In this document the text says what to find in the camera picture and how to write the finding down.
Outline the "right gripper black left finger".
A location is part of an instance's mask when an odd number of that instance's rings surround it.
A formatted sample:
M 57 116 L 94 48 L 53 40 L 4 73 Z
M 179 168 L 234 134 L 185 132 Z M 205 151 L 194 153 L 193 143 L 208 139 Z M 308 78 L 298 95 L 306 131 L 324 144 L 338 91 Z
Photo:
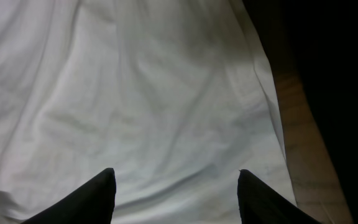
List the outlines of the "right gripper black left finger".
M 114 169 L 107 168 L 23 224 L 110 224 L 115 195 Z

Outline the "white t-shirt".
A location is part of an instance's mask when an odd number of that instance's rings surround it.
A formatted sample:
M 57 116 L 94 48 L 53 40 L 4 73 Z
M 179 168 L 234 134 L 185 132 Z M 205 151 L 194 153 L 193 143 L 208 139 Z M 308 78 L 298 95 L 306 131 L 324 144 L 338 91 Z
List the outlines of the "white t-shirt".
M 107 167 L 114 223 L 239 223 L 242 169 L 295 201 L 242 1 L 0 1 L 0 223 Z

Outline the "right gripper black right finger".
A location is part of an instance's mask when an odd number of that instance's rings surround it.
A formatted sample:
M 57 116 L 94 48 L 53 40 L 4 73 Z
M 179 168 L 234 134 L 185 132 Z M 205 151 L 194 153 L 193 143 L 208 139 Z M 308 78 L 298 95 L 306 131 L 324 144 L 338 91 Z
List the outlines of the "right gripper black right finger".
M 242 224 L 317 224 L 249 170 L 240 171 L 237 198 Z

